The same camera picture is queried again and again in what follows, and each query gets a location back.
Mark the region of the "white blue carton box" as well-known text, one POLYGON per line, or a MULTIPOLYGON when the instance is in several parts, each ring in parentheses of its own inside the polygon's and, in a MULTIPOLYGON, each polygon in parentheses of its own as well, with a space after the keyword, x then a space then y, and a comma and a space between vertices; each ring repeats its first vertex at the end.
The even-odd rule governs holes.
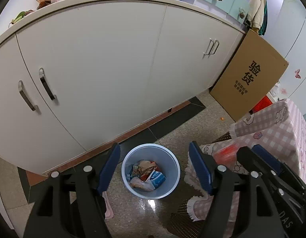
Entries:
POLYGON ((155 189, 160 187, 165 180, 166 177, 163 173, 153 170, 145 181, 145 187, 148 191, 154 191, 155 189))

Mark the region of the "pink checkered cartoon tablecloth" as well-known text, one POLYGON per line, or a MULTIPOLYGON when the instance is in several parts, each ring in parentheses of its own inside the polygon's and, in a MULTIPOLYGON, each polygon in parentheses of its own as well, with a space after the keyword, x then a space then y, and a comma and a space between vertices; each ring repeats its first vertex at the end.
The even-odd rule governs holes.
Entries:
POLYGON ((237 121, 218 141, 189 144, 184 180, 201 192, 186 204, 193 221, 205 220, 210 210, 220 165, 269 178, 273 192, 288 195, 276 202, 285 225, 306 222, 306 121, 293 101, 283 99, 237 121))

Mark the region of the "light blue plastic trash bin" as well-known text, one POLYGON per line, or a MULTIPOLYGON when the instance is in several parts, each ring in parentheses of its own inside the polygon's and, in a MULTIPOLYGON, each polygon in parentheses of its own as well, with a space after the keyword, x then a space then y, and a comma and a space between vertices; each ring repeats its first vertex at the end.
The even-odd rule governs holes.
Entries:
POLYGON ((143 199, 161 199, 175 190, 180 165, 167 148, 153 143, 133 148, 124 158, 121 174, 126 188, 143 199))

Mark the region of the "brown cardboard box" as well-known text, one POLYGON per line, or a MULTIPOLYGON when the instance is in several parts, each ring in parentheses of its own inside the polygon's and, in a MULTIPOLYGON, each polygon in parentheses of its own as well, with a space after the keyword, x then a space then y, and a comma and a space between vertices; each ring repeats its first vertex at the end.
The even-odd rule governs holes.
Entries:
POLYGON ((211 95, 238 121, 267 95, 288 65, 264 38, 249 30, 211 95))

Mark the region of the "pink white slipper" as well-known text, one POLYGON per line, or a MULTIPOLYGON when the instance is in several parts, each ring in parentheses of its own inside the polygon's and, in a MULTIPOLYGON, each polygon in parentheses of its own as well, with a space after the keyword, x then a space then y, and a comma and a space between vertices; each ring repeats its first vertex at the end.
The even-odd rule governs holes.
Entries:
POLYGON ((105 204, 106 204, 106 212, 105 212, 105 219, 108 220, 108 219, 112 219, 114 217, 114 213, 113 213, 113 210, 112 210, 112 207, 109 203, 109 199, 108 199, 108 196, 107 196, 107 192, 104 191, 102 193, 102 197, 104 198, 105 200, 105 204))

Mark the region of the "hanging beige jacket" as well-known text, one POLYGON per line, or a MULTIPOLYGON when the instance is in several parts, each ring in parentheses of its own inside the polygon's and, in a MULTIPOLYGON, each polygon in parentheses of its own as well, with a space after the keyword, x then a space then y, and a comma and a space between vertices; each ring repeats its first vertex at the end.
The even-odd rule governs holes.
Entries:
POLYGON ((267 28, 267 13, 266 0, 250 0, 245 23, 258 35, 263 36, 267 28))

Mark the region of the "red snack wrapper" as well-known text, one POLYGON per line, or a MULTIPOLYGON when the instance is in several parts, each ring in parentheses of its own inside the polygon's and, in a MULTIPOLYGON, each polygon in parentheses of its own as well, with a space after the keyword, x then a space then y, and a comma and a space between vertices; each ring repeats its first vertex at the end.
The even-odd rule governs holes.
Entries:
POLYGON ((239 147, 236 144, 228 145, 213 154, 217 164, 229 165, 236 161, 236 153, 239 147))

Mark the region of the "long white floor cabinet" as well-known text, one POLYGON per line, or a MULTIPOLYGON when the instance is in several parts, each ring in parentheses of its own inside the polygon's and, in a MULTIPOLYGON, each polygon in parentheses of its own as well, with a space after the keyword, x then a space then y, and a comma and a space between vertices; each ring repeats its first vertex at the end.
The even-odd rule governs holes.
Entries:
POLYGON ((45 174, 213 85, 244 31, 179 0, 63 0, 0 35, 0 157, 45 174))

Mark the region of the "white wardrobe with butterflies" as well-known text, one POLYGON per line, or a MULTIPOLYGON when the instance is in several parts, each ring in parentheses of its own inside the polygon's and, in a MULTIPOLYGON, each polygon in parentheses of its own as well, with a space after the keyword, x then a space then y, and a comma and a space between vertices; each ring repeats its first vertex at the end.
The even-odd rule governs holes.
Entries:
POLYGON ((275 99, 291 99, 306 114, 306 9, 300 0, 267 0, 268 25, 264 39, 289 63, 275 99))

